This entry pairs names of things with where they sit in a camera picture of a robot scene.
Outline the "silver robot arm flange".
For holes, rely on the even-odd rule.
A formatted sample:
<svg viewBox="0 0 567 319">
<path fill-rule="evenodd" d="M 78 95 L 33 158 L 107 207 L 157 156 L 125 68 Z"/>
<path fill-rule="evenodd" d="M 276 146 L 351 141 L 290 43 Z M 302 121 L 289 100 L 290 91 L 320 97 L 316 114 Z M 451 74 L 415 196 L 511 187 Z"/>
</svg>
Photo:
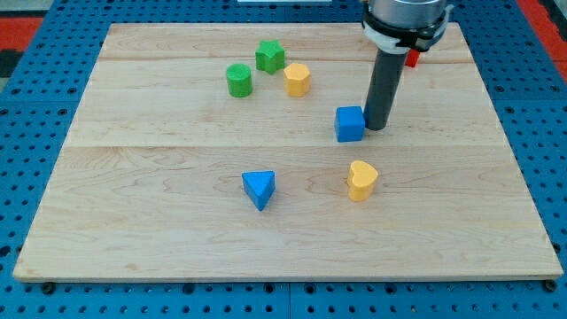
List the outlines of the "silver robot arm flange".
<svg viewBox="0 0 567 319">
<path fill-rule="evenodd" d="M 383 52 L 426 52 L 443 37 L 453 9 L 447 0 L 369 0 L 362 4 L 361 23 Z"/>
</svg>

